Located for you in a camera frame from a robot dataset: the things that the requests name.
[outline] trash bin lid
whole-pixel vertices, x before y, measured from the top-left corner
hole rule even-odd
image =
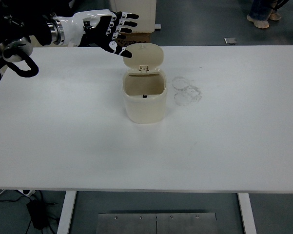
[[[131,58],[123,57],[123,62],[130,68],[140,69],[141,66],[148,66],[152,70],[162,64],[164,52],[158,45],[151,43],[136,43],[126,47],[132,53]]]

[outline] shoe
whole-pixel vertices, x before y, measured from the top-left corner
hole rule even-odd
[[[270,25],[269,25],[269,22],[267,21],[263,21],[263,20],[255,20],[253,18],[251,18],[249,15],[247,16],[247,19],[250,21],[250,22],[253,22],[254,25],[257,27],[257,28],[268,28]]]
[[[274,21],[278,21],[282,18],[282,16],[279,13],[274,13],[274,14],[270,14],[269,19],[270,20],[274,20]]]

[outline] person's leg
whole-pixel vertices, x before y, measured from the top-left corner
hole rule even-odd
[[[273,2],[273,3],[271,4],[271,7],[275,7],[276,4],[277,4],[277,2]],[[277,12],[277,10],[272,10],[272,12],[271,12],[271,14],[270,14],[270,16],[269,16],[269,19],[274,20],[274,21],[278,21],[278,20],[280,20],[281,18],[282,18],[282,17],[281,17],[281,15]]]
[[[254,20],[267,21],[277,0],[254,0],[249,16]]]
[[[276,4],[277,0],[254,0],[247,19],[257,28],[268,28],[270,25],[267,20]]]

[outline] floor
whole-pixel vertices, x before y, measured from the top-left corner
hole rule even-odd
[[[293,45],[293,0],[279,10],[282,19],[271,21],[268,29],[254,27],[246,20],[251,0],[157,0],[156,24],[151,34],[159,46],[226,46],[224,38],[236,38],[237,45]],[[73,9],[108,9],[106,0],[76,0]],[[60,216],[65,191],[42,191],[48,214]],[[6,191],[1,200],[16,200],[20,194]],[[258,234],[293,234],[293,194],[250,194]],[[30,216],[27,198],[0,202],[0,233],[26,233]],[[122,212],[215,212],[221,234],[242,234],[243,226],[236,194],[112,193],[78,192],[70,233],[93,234],[99,213]],[[54,231],[55,220],[49,219]],[[31,225],[29,234],[41,233]],[[43,233],[52,233],[49,228]]]

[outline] circular mark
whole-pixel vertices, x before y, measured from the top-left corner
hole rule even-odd
[[[175,101],[179,106],[187,106],[201,100],[198,87],[191,85],[190,81],[184,77],[175,77],[173,87],[178,91],[175,94]]]
[[[188,88],[190,83],[189,81],[184,77],[175,77],[172,80],[172,85],[177,91],[183,91],[184,89]]]

